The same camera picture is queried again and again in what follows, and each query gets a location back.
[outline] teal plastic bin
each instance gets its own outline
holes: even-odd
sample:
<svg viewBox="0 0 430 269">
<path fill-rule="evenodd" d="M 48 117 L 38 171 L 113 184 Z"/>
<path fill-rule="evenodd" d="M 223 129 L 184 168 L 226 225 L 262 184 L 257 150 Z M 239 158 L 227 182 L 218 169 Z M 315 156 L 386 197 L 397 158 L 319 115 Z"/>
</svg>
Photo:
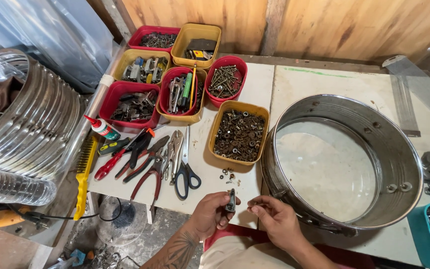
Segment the teal plastic bin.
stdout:
<svg viewBox="0 0 430 269">
<path fill-rule="evenodd" d="M 419 260 L 423 266 L 430 269 L 430 221 L 427 217 L 429 207 L 430 204 L 427 204 L 413 209 L 408 214 L 408 222 Z"/>
</svg>

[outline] hand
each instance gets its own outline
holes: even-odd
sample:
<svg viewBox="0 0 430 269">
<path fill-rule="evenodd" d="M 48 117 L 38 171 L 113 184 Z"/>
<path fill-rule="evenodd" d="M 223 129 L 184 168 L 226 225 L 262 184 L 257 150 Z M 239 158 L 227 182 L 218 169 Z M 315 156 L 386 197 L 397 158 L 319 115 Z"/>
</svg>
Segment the hand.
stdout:
<svg viewBox="0 0 430 269">
<path fill-rule="evenodd" d="M 211 237 L 215 229 L 224 230 L 233 218 L 235 213 L 225 210 L 225 205 L 230 202 L 228 194 L 228 192 L 207 194 L 195 207 L 186 225 L 194 229 L 200 240 Z M 241 203 L 240 199 L 235 200 L 237 205 Z"/>
<path fill-rule="evenodd" d="M 287 252 L 309 243 L 300 229 L 293 208 L 270 196 L 260 195 L 248 201 L 248 212 L 258 216 L 268 237 L 278 248 Z"/>
</svg>

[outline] white glue bottle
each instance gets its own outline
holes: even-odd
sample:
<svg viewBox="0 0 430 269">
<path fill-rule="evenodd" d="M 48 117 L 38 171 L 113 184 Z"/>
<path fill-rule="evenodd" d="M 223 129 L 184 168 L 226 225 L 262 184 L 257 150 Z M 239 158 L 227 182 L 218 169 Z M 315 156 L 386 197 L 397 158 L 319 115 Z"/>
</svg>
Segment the white glue bottle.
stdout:
<svg viewBox="0 0 430 269">
<path fill-rule="evenodd" d="M 86 119 L 88 119 L 91 122 L 92 130 L 95 131 L 96 133 L 100 134 L 101 136 L 109 140 L 113 140 L 113 141 L 119 140 L 120 133 L 116 129 L 114 129 L 112 125 L 108 124 L 105 120 L 93 119 L 91 117 L 87 117 L 86 115 L 84 115 L 84 117 L 86 117 Z"/>
</svg>

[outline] green paint mark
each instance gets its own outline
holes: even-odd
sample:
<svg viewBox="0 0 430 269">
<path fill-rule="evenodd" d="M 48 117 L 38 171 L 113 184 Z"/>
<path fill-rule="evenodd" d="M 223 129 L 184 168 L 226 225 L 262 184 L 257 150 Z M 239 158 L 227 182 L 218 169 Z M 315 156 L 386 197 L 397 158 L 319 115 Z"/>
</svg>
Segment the green paint mark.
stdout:
<svg viewBox="0 0 430 269">
<path fill-rule="evenodd" d="M 313 74 L 316 74 L 316 75 L 323 75 L 323 76 L 337 76 L 337 77 L 355 78 L 354 76 L 331 75 L 331 74 L 325 74 L 325 73 L 322 73 L 322 72 L 316 72 L 316 71 L 304 70 L 304 69 L 296 69 L 296 68 L 286 68 L 286 67 L 284 67 L 284 70 L 313 73 Z"/>
</svg>

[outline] workbench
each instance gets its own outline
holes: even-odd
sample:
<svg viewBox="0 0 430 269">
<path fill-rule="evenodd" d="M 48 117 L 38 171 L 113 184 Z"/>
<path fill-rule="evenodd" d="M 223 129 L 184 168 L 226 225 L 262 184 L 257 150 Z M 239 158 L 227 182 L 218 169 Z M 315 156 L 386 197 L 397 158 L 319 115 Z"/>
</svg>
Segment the workbench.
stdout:
<svg viewBox="0 0 430 269">
<path fill-rule="evenodd" d="M 248 62 L 248 75 L 238 100 L 267 108 L 270 111 L 270 128 L 275 125 L 279 116 L 289 105 L 303 97 L 320 93 L 338 94 L 362 101 L 398 123 L 391 78 L 387 74 L 381 74 L 382 72 L 378 70 L 373 69 L 376 73 L 360 73 L 249 63 L 249 59 L 246 61 Z M 410 138 L 410 140 L 418 154 L 421 155 L 424 151 L 430 151 L 430 110 L 415 95 L 411 96 L 421 137 Z M 241 205 L 237 207 L 236 214 L 230 223 L 263 230 L 264 227 L 258 222 L 256 216 L 246 211 L 246 204 L 250 199 L 262 193 L 268 195 L 268 188 L 262 182 L 260 163 L 247 167 L 215 158 L 209 152 L 207 143 L 217 108 L 206 99 L 203 109 L 203 117 L 200 122 L 191 125 L 189 146 L 189 163 L 194 172 L 202 179 L 202 185 L 196 190 L 189 189 L 188 198 L 182 201 L 176 196 L 174 186 L 170 186 L 169 181 L 163 181 L 155 206 L 192 214 L 195 206 L 206 194 L 235 188 L 237 197 L 241 199 Z M 186 124 L 172 122 L 156 131 L 156 138 L 152 140 L 152 143 L 165 135 L 171 135 L 177 129 L 184 133 L 185 128 Z M 133 136 L 137 131 L 124 129 L 122 138 Z M 129 156 L 123 156 L 110 174 L 103 180 L 95 181 L 95 172 L 109 158 L 110 156 L 99 157 L 89 176 L 88 190 L 128 200 L 145 171 L 127 184 L 123 184 L 121 179 L 114 180 L 114 175 L 129 158 Z M 226 184 L 227 177 L 223 180 L 219 179 L 219 176 L 223 174 L 222 169 L 227 167 L 233 168 L 236 175 L 233 183 L 229 184 Z M 150 176 L 134 200 L 150 205 L 154 192 L 155 176 Z M 430 196 L 422 195 L 418 206 L 428 203 L 430 203 Z M 422 266 L 406 218 L 384 229 L 360 231 L 357 237 L 352 238 L 334 235 L 305 224 L 302 224 L 302 230 L 308 240 L 314 243 Z"/>
</svg>

